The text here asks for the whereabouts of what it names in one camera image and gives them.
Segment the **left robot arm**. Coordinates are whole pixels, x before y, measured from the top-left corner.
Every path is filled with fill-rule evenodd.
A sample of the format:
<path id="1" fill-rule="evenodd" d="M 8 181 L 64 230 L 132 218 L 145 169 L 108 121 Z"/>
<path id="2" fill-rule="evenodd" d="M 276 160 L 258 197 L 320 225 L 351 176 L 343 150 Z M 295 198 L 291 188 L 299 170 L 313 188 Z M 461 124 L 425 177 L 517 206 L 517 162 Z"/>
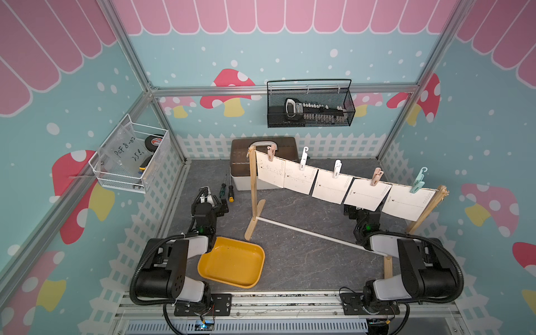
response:
<path id="1" fill-rule="evenodd" d="M 191 207 L 187 233 L 150 239 L 131 279 L 131 301 L 140 306 L 173 304 L 199 316 L 209 313 L 214 308 L 209 284 L 189 278 L 187 263 L 212 251 L 217 219 L 226 213 L 226 200 L 201 195 Z"/>

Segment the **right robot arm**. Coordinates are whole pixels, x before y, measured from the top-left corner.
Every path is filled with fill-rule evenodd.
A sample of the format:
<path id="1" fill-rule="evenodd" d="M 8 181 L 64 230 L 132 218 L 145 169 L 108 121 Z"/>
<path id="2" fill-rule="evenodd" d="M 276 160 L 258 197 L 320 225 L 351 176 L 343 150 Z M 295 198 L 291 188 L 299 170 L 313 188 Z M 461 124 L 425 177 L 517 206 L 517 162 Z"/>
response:
<path id="1" fill-rule="evenodd" d="M 340 293 L 345 314 L 398 313 L 402 303 L 447 304 L 463 291 L 463 272 L 456 258 L 437 238 L 381 230 L 381 213 L 345 205 L 344 214 L 356 221 L 358 246 L 399 261 L 400 274 L 366 282 L 361 293 Z"/>

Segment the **green clothespin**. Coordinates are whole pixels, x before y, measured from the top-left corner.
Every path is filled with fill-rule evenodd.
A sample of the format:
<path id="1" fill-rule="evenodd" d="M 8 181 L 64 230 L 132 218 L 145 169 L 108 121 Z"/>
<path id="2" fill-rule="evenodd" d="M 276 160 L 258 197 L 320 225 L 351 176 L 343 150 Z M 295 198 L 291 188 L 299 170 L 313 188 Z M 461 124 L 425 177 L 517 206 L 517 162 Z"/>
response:
<path id="1" fill-rule="evenodd" d="M 428 167 L 422 167 L 419 173 L 417 174 L 417 177 L 415 178 L 415 181 L 413 182 L 413 185 L 410 189 L 410 192 L 412 194 L 417 193 L 425 185 L 424 175 L 427 171 L 428 171 Z"/>

